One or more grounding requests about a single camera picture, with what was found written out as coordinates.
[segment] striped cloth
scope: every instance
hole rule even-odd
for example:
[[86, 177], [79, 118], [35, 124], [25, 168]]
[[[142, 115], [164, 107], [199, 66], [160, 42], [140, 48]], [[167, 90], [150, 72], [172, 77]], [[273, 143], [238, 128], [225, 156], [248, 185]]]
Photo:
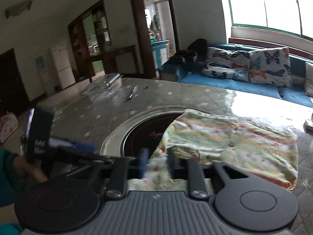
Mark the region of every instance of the striped cloth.
[[186, 182], [173, 180], [167, 169], [166, 150], [201, 164], [224, 161], [292, 190], [298, 175], [297, 136], [235, 117], [187, 109], [166, 129], [148, 161], [142, 180], [129, 180], [130, 190], [184, 190]]

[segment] white refrigerator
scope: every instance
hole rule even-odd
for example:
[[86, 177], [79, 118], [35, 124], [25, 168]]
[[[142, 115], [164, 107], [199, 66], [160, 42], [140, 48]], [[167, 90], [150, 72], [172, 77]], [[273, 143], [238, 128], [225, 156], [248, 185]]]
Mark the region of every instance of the white refrigerator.
[[52, 56], [58, 72], [61, 89], [67, 88], [75, 83], [75, 78], [69, 62], [65, 44], [52, 47]]

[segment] hand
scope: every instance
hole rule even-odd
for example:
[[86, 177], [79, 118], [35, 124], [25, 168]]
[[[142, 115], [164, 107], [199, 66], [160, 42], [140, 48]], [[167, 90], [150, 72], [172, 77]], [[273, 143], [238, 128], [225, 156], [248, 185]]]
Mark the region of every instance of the hand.
[[46, 182], [48, 178], [40, 169], [40, 161], [37, 160], [30, 164], [27, 162], [25, 156], [17, 156], [13, 159], [12, 163], [15, 174], [26, 179], [29, 175], [33, 176], [39, 183]]

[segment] blue sofa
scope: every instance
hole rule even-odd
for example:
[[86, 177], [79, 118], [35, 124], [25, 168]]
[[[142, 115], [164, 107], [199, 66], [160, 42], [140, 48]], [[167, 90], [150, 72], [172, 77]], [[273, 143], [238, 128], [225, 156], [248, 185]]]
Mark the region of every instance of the blue sofa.
[[[258, 47], [243, 46], [237, 44], [214, 44], [210, 47], [221, 48], [225, 50], [257, 50], [262, 49]], [[159, 68], [160, 79], [171, 80], [180, 83], [207, 85], [212, 87], [225, 88], [230, 90], [236, 90], [246, 93], [259, 94], [263, 96], [269, 96], [277, 99], [282, 99], [304, 105], [307, 107], [313, 107], [311, 98], [306, 96], [303, 89], [303, 82], [306, 77], [306, 62], [313, 63], [313, 61], [304, 59], [295, 55], [290, 56], [291, 74], [293, 76], [293, 87], [276, 87], [274, 85], [256, 84], [251, 82], [236, 81], [232, 79], [218, 79], [202, 76], [199, 71], [187, 71], [179, 64], [172, 64], [171, 61], [167, 61]]]

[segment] round pad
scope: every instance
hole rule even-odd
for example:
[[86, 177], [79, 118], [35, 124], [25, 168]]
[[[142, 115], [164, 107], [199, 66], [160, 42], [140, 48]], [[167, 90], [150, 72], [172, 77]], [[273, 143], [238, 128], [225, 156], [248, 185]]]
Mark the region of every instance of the round pad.
[[256, 176], [229, 179], [214, 200], [217, 214], [245, 231], [270, 232], [289, 228], [298, 202], [285, 188]]
[[22, 192], [14, 208], [23, 228], [60, 233], [88, 222], [99, 209], [99, 199], [85, 181], [62, 177]]
[[73, 196], [66, 191], [48, 191], [38, 197], [37, 205], [42, 210], [57, 212], [67, 209], [73, 203]]
[[[258, 199], [262, 204], [256, 204], [255, 199]], [[240, 197], [241, 204], [251, 211], [269, 211], [275, 207], [276, 198], [270, 193], [263, 191], [249, 191]]]

